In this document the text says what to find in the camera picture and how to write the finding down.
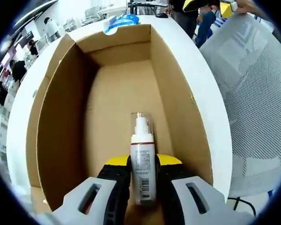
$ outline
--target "blue jeans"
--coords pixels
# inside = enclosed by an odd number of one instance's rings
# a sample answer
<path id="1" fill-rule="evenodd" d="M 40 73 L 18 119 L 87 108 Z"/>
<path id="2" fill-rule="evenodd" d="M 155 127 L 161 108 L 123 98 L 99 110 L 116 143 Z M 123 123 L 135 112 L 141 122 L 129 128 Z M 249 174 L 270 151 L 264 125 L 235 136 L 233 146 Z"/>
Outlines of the blue jeans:
<path id="1" fill-rule="evenodd" d="M 200 24 L 198 29 L 198 35 L 196 38 L 196 46 L 200 48 L 207 40 L 207 33 L 210 26 L 215 22 L 216 17 L 212 11 L 206 12 L 203 15 L 203 22 Z"/>

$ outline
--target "white mesh chair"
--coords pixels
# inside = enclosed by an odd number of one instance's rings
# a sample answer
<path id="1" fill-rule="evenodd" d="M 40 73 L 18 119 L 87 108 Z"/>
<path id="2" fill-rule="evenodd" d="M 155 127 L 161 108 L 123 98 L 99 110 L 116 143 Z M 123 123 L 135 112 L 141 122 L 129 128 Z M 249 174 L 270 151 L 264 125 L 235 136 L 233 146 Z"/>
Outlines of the white mesh chair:
<path id="1" fill-rule="evenodd" d="M 281 181 L 281 44 L 249 15 L 230 18 L 200 48 L 218 83 L 232 138 L 230 196 Z"/>

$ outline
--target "round white table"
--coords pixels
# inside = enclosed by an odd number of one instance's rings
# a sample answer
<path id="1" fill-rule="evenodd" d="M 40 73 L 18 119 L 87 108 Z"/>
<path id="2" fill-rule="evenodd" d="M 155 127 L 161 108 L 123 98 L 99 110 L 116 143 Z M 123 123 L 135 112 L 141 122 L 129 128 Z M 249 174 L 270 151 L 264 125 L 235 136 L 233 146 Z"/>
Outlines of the round white table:
<path id="1" fill-rule="evenodd" d="M 177 59 L 197 103 L 210 149 L 214 187 L 228 198 L 232 175 L 232 143 L 225 105 L 214 76 L 202 54 L 172 19 L 139 16 L 151 24 Z M 102 31 L 96 22 L 69 33 L 73 40 Z M 13 184 L 30 193 L 26 164 L 26 135 L 33 96 L 44 79 L 48 64 L 61 38 L 51 43 L 27 72 L 16 94 L 7 128 L 7 161 Z"/>

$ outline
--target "spray bottle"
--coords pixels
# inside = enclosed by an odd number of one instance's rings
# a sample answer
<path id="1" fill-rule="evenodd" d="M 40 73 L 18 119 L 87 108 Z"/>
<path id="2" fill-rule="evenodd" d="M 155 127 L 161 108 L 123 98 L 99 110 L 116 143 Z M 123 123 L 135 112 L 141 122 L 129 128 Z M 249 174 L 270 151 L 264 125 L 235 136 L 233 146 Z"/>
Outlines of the spray bottle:
<path id="1" fill-rule="evenodd" d="M 130 155 L 135 203 L 153 205 L 156 200 L 155 145 L 148 113 L 132 113 L 134 131 Z"/>

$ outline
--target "bottle label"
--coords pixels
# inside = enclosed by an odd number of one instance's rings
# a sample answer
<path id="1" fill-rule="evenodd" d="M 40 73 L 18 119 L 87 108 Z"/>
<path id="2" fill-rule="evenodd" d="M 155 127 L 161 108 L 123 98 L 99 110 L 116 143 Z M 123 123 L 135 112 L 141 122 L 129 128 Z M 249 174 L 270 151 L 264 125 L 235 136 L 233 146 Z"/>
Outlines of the bottle label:
<path id="1" fill-rule="evenodd" d="M 155 146 L 153 143 L 131 145 L 133 188 L 136 203 L 156 198 Z"/>

